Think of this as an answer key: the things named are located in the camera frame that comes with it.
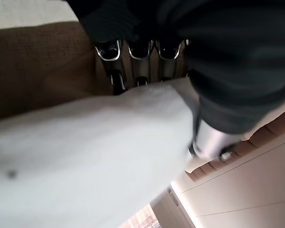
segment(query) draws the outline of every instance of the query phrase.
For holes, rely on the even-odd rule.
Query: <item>white cloth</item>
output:
[[[185,169],[192,126],[163,84],[0,122],[0,228],[116,228]]]

